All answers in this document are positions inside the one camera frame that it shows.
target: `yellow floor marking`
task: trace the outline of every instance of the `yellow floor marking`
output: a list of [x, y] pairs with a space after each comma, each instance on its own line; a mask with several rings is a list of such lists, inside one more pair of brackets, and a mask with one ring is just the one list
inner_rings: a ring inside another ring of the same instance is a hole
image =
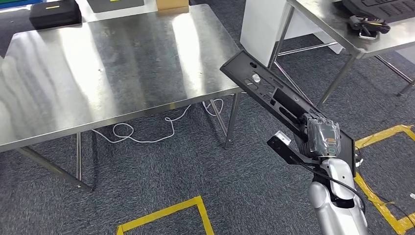
[[148, 214], [146, 216], [143, 216], [141, 218], [135, 219], [133, 221], [130, 221], [128, 223], [119, 225], [117, 227], [116, 235], [124, 235], [124, 232], [126, 232], [128, 230], [131, 230], [131, 229], [139, 227], [143, 224], [152, 222], [156, 219], [160, 219], [160, 218], [162, 218], [166, 215], [173, 214], [173, 213], [178, 212], [180, 210], [189, 208], [191, 206], [197, 206], [197, 208], [199, 210], [199, 214], [202, 218], [203, 227], [205, 228], [206, 234], [207, 235], [214, 235], [212, 226], [211, 226], [210, 221], [209, 221], [208, 213], [206, 212], [206, 208], [205, 208], [205, 205], [203, 204], [203, 200], [202, 200], [201, 196], [194, 197], [190, 200], [181, 202], [179, 204], [175, 204], [171, 207], [162, 209], [160, 211], [157, 211], [157, 212]]
[[371, 136], [365, 137], [361, 140], [356, 141], [355, 146], [358, 148], [363, 148], [378, 141], [384, 140], [388, 137], [391, 137], [399, 132], [405, 132], [411, 139], [415, 141], [415, 133], [411, 130], [412, 126], [397, 125], [381, 131], [379, 133], [373, 134]]
[[[415, 141], [415, 133], [411, 130], [411, 126], [398, 125], [381, 131], [379, 133], [373, 134], [371, 136], [365, 137], [361, 140], [358, 140], [356, 141], [355, 146], [357, 148], [363, 148], [378, 141], [384, 140], [388, 137], [391, 137], [399, 132], [405, 132], [409, 137], [411, 137], [412, 140]], [[374, 206], [383, 215], [383, 217], [392, 226], [392, 228], [395, 230], [397, 234], [404, 235], [408, 229], [414, 227], [412, 222], [407, 217], [397, 220], [386, 207], [386, 204], [381, 202], [380, 198], [372, 192], [372, 190], [369, 188], [369, 186], [366, 184], [366, 182], [359, 174], [356, 174], [354, 181], [357, 183], [357, 185], [359, 185], [362, 191], [365, 192], [368, 199], [371, 202], [373, 202]], [[415, 213], [409, 216], [415, 222]]]
[[[409, 217], [411, 218], [411, 220], [415, 223], [415, 213], [410, 214]], [[406, 229], [411, 229], [414, 224], [407, 218], [407, 217], [403, 217], [402, 219], [399, 220], [399, 223], [401, 223], [401, 225]]]

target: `robotic hand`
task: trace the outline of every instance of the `robotic hand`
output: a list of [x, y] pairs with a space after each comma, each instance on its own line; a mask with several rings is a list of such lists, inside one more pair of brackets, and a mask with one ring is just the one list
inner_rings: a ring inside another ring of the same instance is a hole
[[267, 144], [288, 164], [313, 172], [308, 190], [324, 235], [367, 235], [365, 203], [354, 188], [354, 141], [284, 81], [244, 50], [221, 71], [293, 131], [277, 132]]
[[[336, 158], [341, 151], [340, 128], [338, 124], [321, 115], [305, 114], [300, 119], [301, 127], [308, 135], [304, 142], [296, 137], [300, 154], [305, 161], [287, 155], [283, 157], [289, 164], [302, 165], [314, 173], [308, 190], [311, 205], [314, 207], [320, 228], [324, 235], [366, 235], [368, 224], [365, 219], [364, 201], [356, 192], [353, 174], [348, 164]], [[276, 135], [268, 145], [278, 154], [287, 137]]]

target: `table top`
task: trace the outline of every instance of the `table top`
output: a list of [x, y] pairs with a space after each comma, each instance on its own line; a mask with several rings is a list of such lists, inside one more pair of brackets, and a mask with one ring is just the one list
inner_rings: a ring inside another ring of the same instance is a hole
[[0, 152], [242, 91], [219, 70], [235, 42], [208, 5], [186, 10], [15, 34]]
[[390, 23], [391, 30], [377, 40], [361, 39], [348, 27], [349, 14], [333, 0], [287, 0], [358, 59], [415, 46], [415, 18]]

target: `black bag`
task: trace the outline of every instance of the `black bag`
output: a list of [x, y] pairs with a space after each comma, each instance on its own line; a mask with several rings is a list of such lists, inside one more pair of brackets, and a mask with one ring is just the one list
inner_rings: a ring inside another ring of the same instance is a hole
[[59, 27], [82, 22], [81, 11], [75, 0], [34, 4], [30, 9], [29, 19], [35, 29]]

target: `black cable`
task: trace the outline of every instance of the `black cable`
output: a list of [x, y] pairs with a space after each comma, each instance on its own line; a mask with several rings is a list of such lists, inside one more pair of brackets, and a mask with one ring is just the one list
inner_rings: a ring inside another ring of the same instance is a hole
[[323, 177], [323, 178], [325, 178], [325, 179], [327, 179], [327, 180], [330, 180], [330, 181], [333, 181], [333, 182], [335, 182], [335, 183], [337, 183], [337, 184], [339, 184], [339, 185], [341, 185], [341, 186], [343, 186], [343, 187], [345, 187], [345, 188], [347, 188], [348, 190], [350, 190], [350, 191], [352, 191], [354, 194], [356, 194], [359, 198], [360, 198], [360, 201], [362, 202], [362, 211], [363, 211], [363, 214], [364, 213], [366, 213], [366, 204], [365, 204], [365, 202], [364, 202], [364, 200], [363, 200], [363, 197], [354, 189], [354, 188], [352, 188], [352, 187], [350, 187], [349, 185], [347, 185], [347, 184], [345, 184], [345, 183], [343, 183], [343, 182], [340, 182], [340, 181], [338, 181], [338, 180], [335, 180], [335, 179], [333, 179], [333, 178], [331, 178], [330, 176], [327, 176], [327, 175], [324, 175], [324, 174], [321, 174], [320, 172], [318, 172], [318, 171], [315, 171], [315, 170], [313, 170], [313, 169], [311, 169], [310, 167], [308, 167], [308, 166], [306, 166], [304, 163], [299, 163], [298, 161], [296, 161], [294, 158], [291, 158], [296, 164], [299, 164], [299, 165], [301, 165], [301, 166], [303, 166], [304, 168], [306, 168], [307, 170], [309, 170], [309, 171], [311, 171], [311, 172], [313, 172], [314, 174], [316, 174], [316, 175], [319, 175], [319, 176], [321, 176], [321, 177]]
[[[360, 150], [360, 148], [358, 148], [358, 147], [356, 147], [357, 148], [357, 151], [359, 151], [359, 156], [360, 156], [360, 158], [361, 159], [363, 159], [363, 157], [362, 157], [362, 151]], [[360, 175], [360, 177], [363, 179], [363, 180], [365, 180], [364, 179], [364, 177], [363, 177], [363, 175], [362, 175], [362, 172], [361, 172], [361, 170], [360, 170], [360, 168], [361, 168], [361, 166], [359, 166], [358, 168], [357, 168], [357, 173], [359, 173], [359, 175]], [[386, 201], [386, 203], [388, 203], [388, 202], [392, 202], [392, 200], [388, 200], [388, 199], [386, 199], [385, 197], [383, 197], [383, 196], [380, 196], [380, 195], [378, 195], [377, 193], [375, 193], [369, 186], [368, 186], [368, 189], [373, 193], [373, 194], [375, 194], [378, 198], [380, 198], [380, 199], [383, 199], [384, 201]], [[395, 205], [395, 204], [390, 204], [390, 205], [392, 205], [393, 207], [395, 207], [396, 209], [398, 209], [398, 211], [400, 211], [402, 214], [404, 214], [407, 218], [408, 218], [408, 220], [412, 223], [412, 225], [414, 226], [414, 228], [415, 228], [415, 223], [414, 223], [414, 221], [413, 220], [411, 220], [411, 218], [409, 217], [409, 215], [406, 213], [406, 212], [404, 212], [400, 207], [398, 207], [397, 205]]]

